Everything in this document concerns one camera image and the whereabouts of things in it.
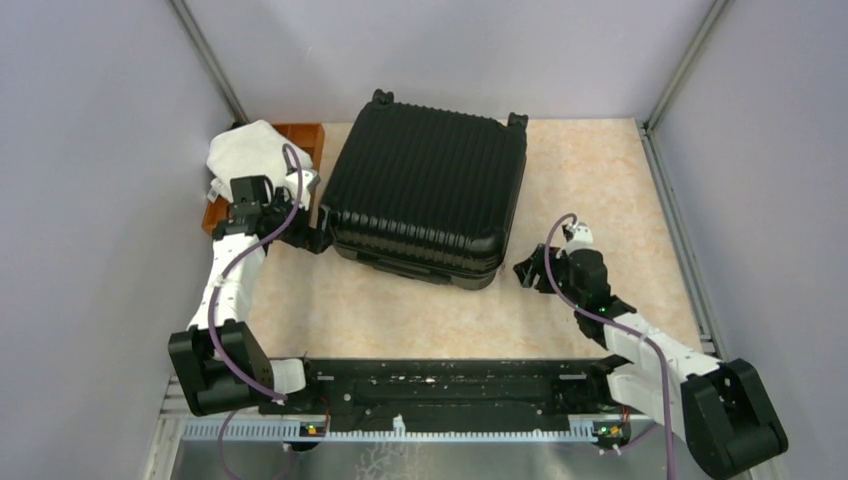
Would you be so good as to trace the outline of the black suitcase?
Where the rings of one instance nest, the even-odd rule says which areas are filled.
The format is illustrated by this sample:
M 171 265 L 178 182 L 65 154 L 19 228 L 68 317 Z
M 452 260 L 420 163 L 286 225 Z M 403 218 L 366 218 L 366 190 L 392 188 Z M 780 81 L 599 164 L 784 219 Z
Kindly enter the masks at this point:
M 341 148 L 318 227 L 338 254 L 464 290 L 502 266 L 527 162 L 528 117 L 402 103 L 378 89 Z

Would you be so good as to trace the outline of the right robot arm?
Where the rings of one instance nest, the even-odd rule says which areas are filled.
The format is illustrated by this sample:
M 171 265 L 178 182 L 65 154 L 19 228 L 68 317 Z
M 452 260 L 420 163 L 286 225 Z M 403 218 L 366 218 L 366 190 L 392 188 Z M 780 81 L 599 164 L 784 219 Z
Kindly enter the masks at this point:
M 562 293 L 580 331 L 609 352 L 586 385 L 589 404 L 633 407 L 683 441 L 712 479 L 729 479 L 789 449 L 757 369 L 687 347 L 613 294 L 603 255 L 540 244 L 513 267 L 520 285 Z

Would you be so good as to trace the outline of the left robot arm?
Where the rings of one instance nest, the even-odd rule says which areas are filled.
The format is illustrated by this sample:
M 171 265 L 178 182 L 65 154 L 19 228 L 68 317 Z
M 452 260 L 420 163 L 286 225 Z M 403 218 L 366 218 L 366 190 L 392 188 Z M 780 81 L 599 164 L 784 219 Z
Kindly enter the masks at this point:
M 232 180 L 233 199 L 212 231 L 213 264 L 196 313 L 172 334 L 168 354 L 189 411 L 198 417 L 270 401 L 308 413 L 320 386 L 301 358 L 271 360 L 247 320 L 270 243 L 322 251 L 309 225 L 311 196 L 320 178 L 311 169 L 288 174 L 278 186 L 266 176 Z

